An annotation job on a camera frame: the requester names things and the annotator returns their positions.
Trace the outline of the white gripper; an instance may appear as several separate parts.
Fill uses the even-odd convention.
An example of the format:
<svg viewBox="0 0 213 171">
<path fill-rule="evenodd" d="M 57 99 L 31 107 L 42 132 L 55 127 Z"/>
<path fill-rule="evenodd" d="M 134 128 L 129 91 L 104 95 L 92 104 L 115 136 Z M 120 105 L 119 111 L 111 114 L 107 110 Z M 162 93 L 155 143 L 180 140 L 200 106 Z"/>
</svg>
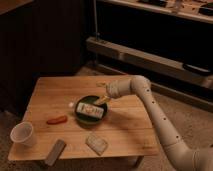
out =
<svg viewBox="0 0 213 171">
<path fill-rule="evenodd" d="M 131 81 L 127 80 L 115 80 L 107 84 L 107 95 L 99 97 L 94 104 L 102 105 L 110 101 L 110 98 L 120 98 L 122 96 L 131 94 Z"/>
</svg>

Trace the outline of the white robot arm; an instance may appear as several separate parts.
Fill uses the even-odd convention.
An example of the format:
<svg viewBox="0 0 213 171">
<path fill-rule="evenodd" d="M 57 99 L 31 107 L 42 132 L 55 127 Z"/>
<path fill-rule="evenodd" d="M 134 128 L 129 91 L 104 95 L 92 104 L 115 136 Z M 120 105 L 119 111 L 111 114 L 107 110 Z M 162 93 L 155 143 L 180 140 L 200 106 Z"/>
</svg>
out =
<svg viewBox="0 0 213 171">
<path fill-rule="evenodd" d="M 191 149 L 170 122 L 155 100 L 151 82 L 144 76 L 134 75 L 125 80 L 115 80 L 106 85 L 106 94 L 100 96 L 95 105 L 111 99 L 136 95 L 144 104 L 161 147 L 177 171 L 213 171 L 213 148 Z"/>
</svg>

